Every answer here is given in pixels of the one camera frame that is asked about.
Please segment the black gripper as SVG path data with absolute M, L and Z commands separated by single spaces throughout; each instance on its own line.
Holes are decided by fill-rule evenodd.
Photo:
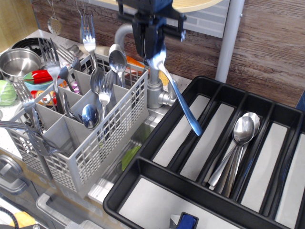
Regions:
M 135 16 L 124 12 L 124 6 L 137 10 L 141 16 L 165 18 L 178 21 L 178 25 L 168 25 L 166 21 L 146 21 L 145 25 L 137 20 L 132 21 L 132 31 L 137 53 L 141 57 L 151 59 L 163 46 L 165 35 L 185 40 L 183 23 L 186 16 L 173 8 L 173 0 L 117 0 L 119 16 L 124 20 L 132 20 Z

